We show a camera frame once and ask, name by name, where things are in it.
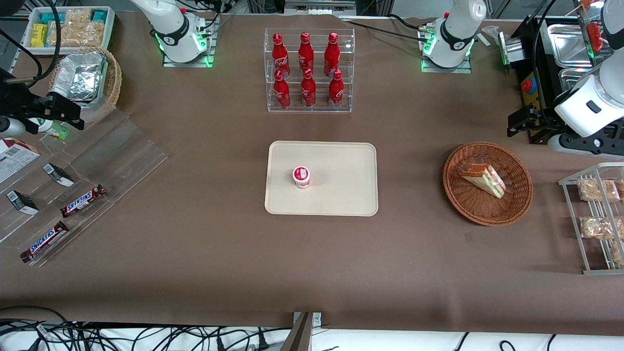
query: coca-cola bottle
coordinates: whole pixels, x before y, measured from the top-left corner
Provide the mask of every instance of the coca-cola bottle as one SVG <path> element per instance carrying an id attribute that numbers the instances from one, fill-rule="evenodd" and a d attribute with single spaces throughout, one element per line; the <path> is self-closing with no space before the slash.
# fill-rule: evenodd
<path id="1" fill-rule="evenodd" d="M 290 66 L 288 65 L 288 50 L 284 46 L 280 33 L 273 35 L 273 64 L 277 71 L 284 74 L 284 78 L 290 76 Z"/>
<path id="2" fill-rule="evenodd" d="M 287 109 L 290 106 L 290 90 L 288 89 L 288 83 L 284 80 L 284 72 L 275 70 L 273 90 L 275 90 L 275 98 L 280 104 L 280 108 L 282 110 Z"/>
<path id="3" fill-rule="evenodd" d="M 343 72 L 339 69 L 334 71 L 334 79 L 329 83 L 329 108 L 337 110 L 343 103 Z"/>
<path id="4" fill-rule="evenodd" d="M 303 72 L 301 81 L 301 103 L 305 107 L 313 107 L 316 104 L 316 82 L 312 78 L 312 70 L 306 69 Z"/>
<path id="5" fill-rule="evenodd" d="M 325 49 L 325 76 L 332 77 L 334 70 L 338 68 L 340 62 L 340 48 L 338 47 L 338 34 L 329 34 L 329 43 Z"/>
<path id="6" fill-rule="evenodd" d="M 314 73 L 314 49 L 310 44 L 310 33 L 301 33 L 301 46 L 299 47 L 299 67 L 301 72 L 311 69 Z"/>

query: brown paper tablecloth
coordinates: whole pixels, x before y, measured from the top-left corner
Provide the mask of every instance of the brown paper tablecloth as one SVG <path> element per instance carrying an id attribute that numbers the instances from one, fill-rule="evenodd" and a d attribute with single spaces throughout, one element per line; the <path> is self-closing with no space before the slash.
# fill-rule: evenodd
<path id="1" fill-rule="evenodd" d="M 313 310 L 332 328 L 624 335 L 624 277 L 580 274 L 555 183 L 601 159 L 505 136 L 520 97 L 495 44 L 474 46 L 472 74 L 425 74 L 414 41 L 356 27 L 353 113 L 270 114 L 265 28 L 350 24 L 235 16 L 219 32 L 213 68 L 172 69 L 160 67 L 142 13 L 118 17 L 119 106 L 169 159 L 43 268 L 0 249 L 2 305 L 45 305 L 70 320 L 286 326 L 293 311 Z M 415 35 L 396 21 L 366 23 Z M 22 55 L 14 72 L 33 67 Z M 372 143 L 379 212 L 267 213 L 277 140 Z M 516 224 L 475 225 L 446 200 L 442 165 L 471 141 L 501 144 L 529 169 L 535 198 Z"/>

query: aluminum foil container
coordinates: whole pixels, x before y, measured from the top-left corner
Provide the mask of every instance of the aluminum foil container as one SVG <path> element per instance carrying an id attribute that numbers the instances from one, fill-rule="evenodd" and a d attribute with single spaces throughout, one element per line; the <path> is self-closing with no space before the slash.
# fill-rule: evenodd
<path id="1" fill-rule="evenodd" d="M 71 54 L 61 60 L 52 91 L 76 103 L 88 103 L 102 94 L 106 57 L 99 52 Z"/>

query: snickers bar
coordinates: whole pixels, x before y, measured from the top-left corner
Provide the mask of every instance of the snickers bar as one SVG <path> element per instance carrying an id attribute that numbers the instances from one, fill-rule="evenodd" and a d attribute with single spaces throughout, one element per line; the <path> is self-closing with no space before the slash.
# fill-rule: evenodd
<path id="1" fill-rule="evenodd" d="M 89 190 L 88 193 L 80 196 L 77 200 L 62 208 L 61 214 L 63 215 L 63 218 L 67 218 L 79 210 L 87 207 L 87 205 L 104 194 L 106 194 L 106 190 L 104 190 L 102 184 L 98 184 L 97 187 Z"/>
<path id="2" fill-rule="evenodd" d="M 50 230 L 43 238 L 37 240 L 37 242 L 31 246 L 30 249 L 22 252 L 19 255 L 19 258 L 22 259 L 23 262 L 29 262 L 32 258 L 38 254 L 43 247 L 46 245 L 51 245 L 57 239 L 60 239 L 63 235 L 65 235 L 69 229 L 63 222 L 59 221 L 52 230 Z"/>

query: brown woven basket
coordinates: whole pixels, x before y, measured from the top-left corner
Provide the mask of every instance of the brown woven basket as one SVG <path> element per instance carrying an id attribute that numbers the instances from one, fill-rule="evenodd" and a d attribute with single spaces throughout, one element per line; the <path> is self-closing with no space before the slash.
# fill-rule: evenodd
<path id="1" fill-rule="evenodd" d="M 117 100 L 119 99 L 119 92 L 121 91 L 122 80 L 121 67 L 119 67 L 117 60 L 115 60 L 115 57 L 113 56 L 113 54 L 110 53 L 110 51 L 102 49 L 98 46 L 90 46 L 80 48 L 75 53 L 88 54 L 94 51 L 106 56 L 106 58 L 109 60 L 109 67 L 108 70 L 106 70 L 106 81 L 104 82 L 104 96 L 106 97 L 104 104 L 98 109 L 83 109 L 80 113 L 80 118 L 88 123 L 101 121 L 104 117 L 108 116 L 115 109 L 115 106 L 117 105 Z M 52 71 L 50 90 L 52 90 L 52 86 L 54 85 L 54 79 L 56 78 L 56 74 L 58 72 L 59 63 L 56 64 L 56 67 Z"/>
<path id="2" fill-rule="evenodd" d="M 459 176 L 467 164 L 490 164 L 505 182 L 501 199 Z M 527 213 L 533 199 L 531 176 L 509 150 L 491 142 L 471 142 L 449 156 L 442 172 L 444 190 L 455 208 L 469 220 L 488 226 L 510 225 Z"/>

